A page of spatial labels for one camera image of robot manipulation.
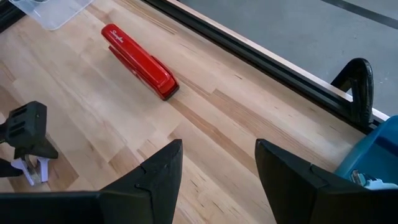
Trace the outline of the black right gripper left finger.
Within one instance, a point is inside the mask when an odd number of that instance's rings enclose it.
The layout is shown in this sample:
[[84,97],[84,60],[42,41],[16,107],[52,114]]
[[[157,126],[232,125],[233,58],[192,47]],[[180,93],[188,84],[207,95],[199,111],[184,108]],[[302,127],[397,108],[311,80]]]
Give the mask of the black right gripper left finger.
[[175,139],[101,190],[1,193],[0,224],[172,224],[182,161]]

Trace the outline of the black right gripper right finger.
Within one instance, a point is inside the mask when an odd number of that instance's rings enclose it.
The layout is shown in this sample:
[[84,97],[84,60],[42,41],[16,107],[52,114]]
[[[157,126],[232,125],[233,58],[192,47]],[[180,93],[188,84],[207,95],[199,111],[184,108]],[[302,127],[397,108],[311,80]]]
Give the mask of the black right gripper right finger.
[[265,139],[255,160],[277,224],[398,224],[398,189],[366,189]]

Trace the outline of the red stapler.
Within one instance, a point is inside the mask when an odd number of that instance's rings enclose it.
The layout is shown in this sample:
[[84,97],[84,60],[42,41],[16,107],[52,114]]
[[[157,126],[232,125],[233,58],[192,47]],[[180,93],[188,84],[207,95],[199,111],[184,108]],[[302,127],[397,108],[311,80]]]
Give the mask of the red stapler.
[[179,90],[173,73],[116,24],[105,25],[101,35],[114,56],[161,100],[167,101]]

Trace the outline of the black table clamp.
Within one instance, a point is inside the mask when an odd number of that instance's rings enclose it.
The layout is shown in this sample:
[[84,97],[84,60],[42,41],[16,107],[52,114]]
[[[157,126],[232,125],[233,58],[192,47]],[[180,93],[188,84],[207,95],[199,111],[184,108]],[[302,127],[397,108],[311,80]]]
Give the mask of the black table clamp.
[[349,117],[352,122],[368,126],[372,119],[374,79],[370,63],[364,58],[350,60],[331,83],[343,92],[351,90]]

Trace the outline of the blue plastic bin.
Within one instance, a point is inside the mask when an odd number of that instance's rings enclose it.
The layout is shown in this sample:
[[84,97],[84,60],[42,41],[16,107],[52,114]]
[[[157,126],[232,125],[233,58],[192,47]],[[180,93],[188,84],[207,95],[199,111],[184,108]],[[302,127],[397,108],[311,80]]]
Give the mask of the blue plastic bin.
[[335,174],[351,181],[354,170],[398,185],[398,115],[357,142]]

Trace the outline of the clear plastic bin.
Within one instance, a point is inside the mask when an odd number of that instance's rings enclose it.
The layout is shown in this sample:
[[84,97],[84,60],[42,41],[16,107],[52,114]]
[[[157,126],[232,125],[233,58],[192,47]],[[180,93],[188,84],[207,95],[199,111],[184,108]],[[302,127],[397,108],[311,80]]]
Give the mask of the clear plastic bin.
[[46,30],[56,30],[94,0],[8,0]]

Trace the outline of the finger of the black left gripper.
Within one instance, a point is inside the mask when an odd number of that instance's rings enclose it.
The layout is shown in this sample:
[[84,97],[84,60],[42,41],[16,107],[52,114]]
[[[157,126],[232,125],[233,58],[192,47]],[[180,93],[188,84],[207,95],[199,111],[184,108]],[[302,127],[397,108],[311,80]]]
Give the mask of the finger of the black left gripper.
[[4,123],[4,142],[14,148],[14,158],[33,155],[57,159],[58,152],[46,138],[47,107],[31,101],[9,112]]
[[22,174],[22,170],[13,167],[9,161],[0,158],[0,177],[17,177]]

